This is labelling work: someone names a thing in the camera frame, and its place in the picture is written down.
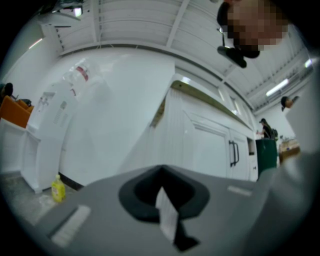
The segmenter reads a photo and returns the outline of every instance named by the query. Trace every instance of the orange chair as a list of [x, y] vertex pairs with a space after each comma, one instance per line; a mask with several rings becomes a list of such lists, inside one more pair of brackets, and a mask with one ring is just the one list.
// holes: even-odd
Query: orange chair
[[0, 107], [0, 118], [26, 128], [33, 108], [34, 106], [28, 107], [22, 100], [14, 102], [9, 96], [5, 96]]

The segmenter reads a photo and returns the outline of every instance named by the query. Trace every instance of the green trash bin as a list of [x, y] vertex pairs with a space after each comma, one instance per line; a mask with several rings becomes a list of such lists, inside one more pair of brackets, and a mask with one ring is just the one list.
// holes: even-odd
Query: green trash bin
[[274, 139], [257, 139], [255, 144], [258, 160], [258, 176], [260, 176], [266, 169], [277, 167], [277, 144]]

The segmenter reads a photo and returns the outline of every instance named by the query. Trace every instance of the red label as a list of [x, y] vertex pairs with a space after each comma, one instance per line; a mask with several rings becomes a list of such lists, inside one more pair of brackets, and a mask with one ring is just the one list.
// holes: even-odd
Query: red label
[[89, 79], [88, 74], [82, 67], [77, 66], [76, 70], [78, 70], [83, 75], [85, 81], [88, 81]]

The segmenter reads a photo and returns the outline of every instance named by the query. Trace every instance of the black baseboard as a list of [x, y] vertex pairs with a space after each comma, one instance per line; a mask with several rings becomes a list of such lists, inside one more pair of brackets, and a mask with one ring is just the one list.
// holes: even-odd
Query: black baseboard
[[61, 172], [59, 172], [61, 181], [66, 184], [67, 186], [69, 186], [70, 188], [78, 191], [80, 189], [82, 189], [84, 186], [79, 184], [78, 182], [73, 181], [72, 179], [68, 178], [67, 176], [63, 175]]

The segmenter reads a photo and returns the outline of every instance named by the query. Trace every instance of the concrete floor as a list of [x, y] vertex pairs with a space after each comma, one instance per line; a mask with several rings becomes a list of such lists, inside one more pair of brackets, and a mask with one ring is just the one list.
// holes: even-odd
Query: concrete floor
[[[2, 174], [0, 189], [12, 212], [24, 218], [32, 225], [58, 203], [51, 195], [51, 188], [35, 194], [19, 174]], [[65, 185], [65, 196], [69, 197], [75, 190]]]

